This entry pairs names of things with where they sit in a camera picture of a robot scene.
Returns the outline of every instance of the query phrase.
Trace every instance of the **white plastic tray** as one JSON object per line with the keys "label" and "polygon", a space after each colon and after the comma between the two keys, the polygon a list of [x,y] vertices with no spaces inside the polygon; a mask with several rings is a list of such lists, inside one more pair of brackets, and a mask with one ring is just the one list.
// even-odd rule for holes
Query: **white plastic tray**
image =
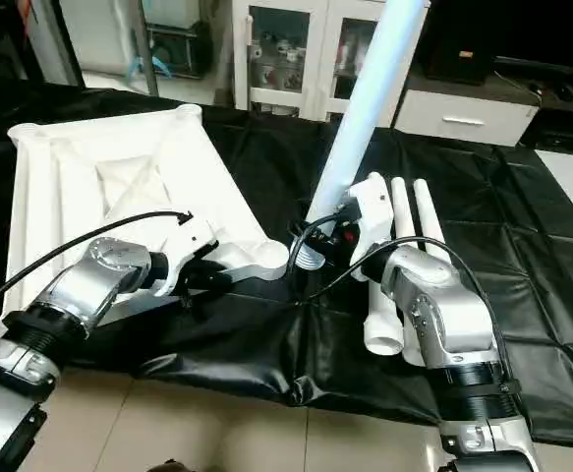
{"label": "white plastic tray", "polygon": [[[9,130],[9,137],[18,148],[18,162],[7,278],[91,229],[157,209],[191,211],[208,221],[221,244],[233,242],[250,248],[245,253],[249,258],[264,258],[260,262],[271,269],[266,278],[283,274],[288,250],[264,234],[205,133],[200,107],[47,126],[21,124]],[[109,235],[158,251],[175,225],[174,217],[152,218]],[[82,254],[85,244],[16,285],[5,296],[3,313],[29,304]],[[147,305],[170,301],[150,300]],[[138,305],[132,310],[143,309]],[[0,335],[4,330],[0,320]]]}

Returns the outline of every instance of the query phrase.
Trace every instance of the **metal pole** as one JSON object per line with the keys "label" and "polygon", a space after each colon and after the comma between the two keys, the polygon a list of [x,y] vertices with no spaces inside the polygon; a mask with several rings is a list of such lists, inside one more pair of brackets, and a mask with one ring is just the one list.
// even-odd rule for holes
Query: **metal pole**
{"label": "metal pole", "polygon": [[150,46],[148,44],[148,31],[146,29],[144,6],[142,4],[142,0],[131,0],[129,5],[133,19],[133,28],[136,32],[138,54],[142,58],[142,70],[146,77],[146,85],[148,86],[148,94],[159,96],[157,77],[155,76],[155,69],[152,67],[152,56],[150,55]]}

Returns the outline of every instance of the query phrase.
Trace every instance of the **cable connector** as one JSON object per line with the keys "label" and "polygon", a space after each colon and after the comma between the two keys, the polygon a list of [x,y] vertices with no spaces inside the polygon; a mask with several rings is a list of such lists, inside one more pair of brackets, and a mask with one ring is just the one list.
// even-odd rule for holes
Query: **cable connector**
{"label": "cable connector", "polygon": [[336,213],[338,222],[345,222],[352,224],[363,217],[361,208],[358,205],[358,200],[350,199],[347,203],[342,204]]}

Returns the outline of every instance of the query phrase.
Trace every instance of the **silver robot arm segment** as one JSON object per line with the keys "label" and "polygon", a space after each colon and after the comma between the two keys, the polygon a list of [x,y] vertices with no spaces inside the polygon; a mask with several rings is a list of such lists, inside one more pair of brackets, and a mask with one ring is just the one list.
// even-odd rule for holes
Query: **silver robot arm segment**
{"label": "silver robot arm segment", "polygon": [[149,288],[168,271],[162,254],[99,238],[24,311],[7,316],[0,338],[0,472],[17,470],[26,457],[46,419],[39,404],[116,296]]}
{"label": "silver robot arm segment", "polygon": [[380,287],[418,333],[442,446],[457,457],[442,470],[540,472],[486,304],[447,262],[407,245],[386,256],[381,276],[377,265]]}

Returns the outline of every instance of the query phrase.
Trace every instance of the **black tablecloth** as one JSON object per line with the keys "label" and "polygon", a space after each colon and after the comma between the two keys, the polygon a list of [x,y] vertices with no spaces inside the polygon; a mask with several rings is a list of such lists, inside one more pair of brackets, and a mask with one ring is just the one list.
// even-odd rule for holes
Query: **black tablecloth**
{"label": "black tablecloth", "polygon": [[[0,84],[0,283],[6,262],[15,148],[6,131],[176,106],[111,90]],[[336,128],[205,107],[204,126],[266,233],[290,243]],[[373,136],[372,170],[426,178],[447,242],[477,272],[504,331],[538,441],[573,444],[573,206],[531,150]],[[308,289],[331,269],[309,275]],[[366,284],[347,281],[295,307],[282,280],[247,280],[101,327],[76,363],[142,378],[414,423],[437,410],[423,371],[363,345]]]}

